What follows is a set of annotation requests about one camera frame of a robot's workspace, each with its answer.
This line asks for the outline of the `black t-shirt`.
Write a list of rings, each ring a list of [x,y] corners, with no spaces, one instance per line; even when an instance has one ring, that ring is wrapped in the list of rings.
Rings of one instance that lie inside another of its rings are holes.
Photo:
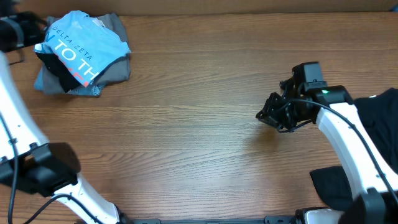
[[[380,155],[397,172],[397,89],[390,88],[373,98],[354,101],[359,118]],[[353,203],[351,189],[341,166],[310,172],[320,199],[330,208],[346,211]]]

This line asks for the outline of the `light blue printed t-shirt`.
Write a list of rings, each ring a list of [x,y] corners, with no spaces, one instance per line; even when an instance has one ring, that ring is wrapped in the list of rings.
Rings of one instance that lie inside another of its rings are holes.
[[[48,27],[44,41],[35,45],[34,52],[57,55],[81,86],[88,87],[131,50],[101,20],[71,11]]]

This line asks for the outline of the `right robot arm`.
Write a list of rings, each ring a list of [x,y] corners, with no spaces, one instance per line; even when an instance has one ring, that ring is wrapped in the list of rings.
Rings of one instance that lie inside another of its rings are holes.
[[[279,133],[316,124],[335,150],[353,203],[344,212],[328,208],[296,211],[291,223],[397,223],[397,174],[387,165],[363,126],[345,87],[328,86],[318,62],[292,69],[256,118]]]

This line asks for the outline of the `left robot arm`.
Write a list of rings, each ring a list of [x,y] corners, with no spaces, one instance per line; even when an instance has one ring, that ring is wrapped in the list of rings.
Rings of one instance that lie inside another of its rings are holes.
[[[32,119],[12,79],[6,53],[44,39],[46,22],[33,12],[1,11],[1,184],[11,188],[7,221],[13,222],[16,192],[40,194],[48,201],[28,220],[31,223],[52,202],[59,201],[84,223],[130,223],[113,203],[84,178],[80,161],[65,142],[50,142]]]

